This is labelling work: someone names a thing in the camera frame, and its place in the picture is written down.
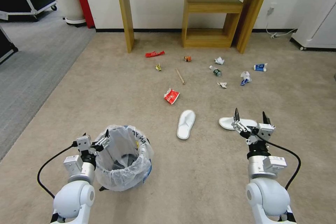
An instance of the red bin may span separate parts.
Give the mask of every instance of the red bin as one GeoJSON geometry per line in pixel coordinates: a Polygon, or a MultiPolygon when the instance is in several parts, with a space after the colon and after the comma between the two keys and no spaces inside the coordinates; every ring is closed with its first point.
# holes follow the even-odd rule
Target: red bin
{"type": "Polygon", "coordinates": [[[92,17],[92,14],[91,14],[91,10],[90,10],[88,0],[79,0],[79,2],[80,2],[80,5],[82,6],[82,10],[83,10],[83,14],[84,14],[84,17],[85,17],[85,20],[86,20],[87,27],[89,29],[94,28],[95,24],[94,24],[94,21],[93,21],[93,17],[92,17]]]}

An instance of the trash can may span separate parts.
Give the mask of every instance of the trash can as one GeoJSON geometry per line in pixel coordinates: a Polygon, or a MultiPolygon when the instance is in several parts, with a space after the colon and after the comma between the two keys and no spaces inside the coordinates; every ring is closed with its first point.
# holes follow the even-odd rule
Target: trash can
{"type": "Polygon", "coordinates": [[[154,155],[146,136],[133,126],[110,125],[100,133],[98,141],[109,131],[111,141],[96,157],[96,178],[112,191],[125,191],[143,184],[152,170],[154,155]]]}
{"type": "Polygon", "coordinates": [[[92,17],[92,14],[91,14],[91,10],[90,10],[88,0],[79,0],[79,2],[80,2],[80,5],[82,7],[82,10],[83,10],[83,14],[84,14],[84,17],[85,17],[85,20],[86,20],[87,27],[89,29],[94,28],[95,27],[95,24],[94,24],[95,22],[93,21],[93,17],[92,17]]]}

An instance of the slipper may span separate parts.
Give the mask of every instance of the slipper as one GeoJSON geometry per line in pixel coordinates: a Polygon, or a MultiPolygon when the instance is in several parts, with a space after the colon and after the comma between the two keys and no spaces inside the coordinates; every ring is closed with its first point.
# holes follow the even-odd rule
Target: slipper
{"type": "Polygon", "coordinates": [[[194,125],[196,114],[192,110],[184,110],[180,116],[177,126],[177,137],[186,140],[189,138],[190,130],[194,125]]]}
{"type": "MultiPolygon", "coordinates": [[[[231,125],[233,123],[233,117],[222,117],[218,120],[218,122],[219,122],[219,125],[221,125],[224,129],[235,130],[233,126],[231,125]]],[[[251,120],[251,119],[240,119],[240,122],[244,126],[256,127],[258,125],[256,121],[251,120]]]]}

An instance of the flower pot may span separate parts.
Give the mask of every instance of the flower pot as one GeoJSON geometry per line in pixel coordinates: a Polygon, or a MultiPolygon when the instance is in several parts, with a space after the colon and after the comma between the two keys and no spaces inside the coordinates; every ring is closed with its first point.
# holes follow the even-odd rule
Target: flower pot
{"type": "Polygon", "coordinates": [[[79,0],[56,0],[57,5],[69,24],[85,23],[84,14],[79,0]]]}

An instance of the small bottle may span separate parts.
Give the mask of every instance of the small bottle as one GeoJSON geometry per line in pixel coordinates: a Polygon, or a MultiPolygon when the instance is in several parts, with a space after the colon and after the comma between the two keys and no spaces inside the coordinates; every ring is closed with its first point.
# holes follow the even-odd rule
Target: small bottle
{"type": "Polygon", "coordinates": [[[221,75],[222,75],[222,72],[221,72],[218,68],[216,68],[216,67],[214,67],[214,66],[210,66],[210,69],[211,69],[211,71],[213,71],[213,73],[214,73],[216,76],[221,76],[221,75]]]}

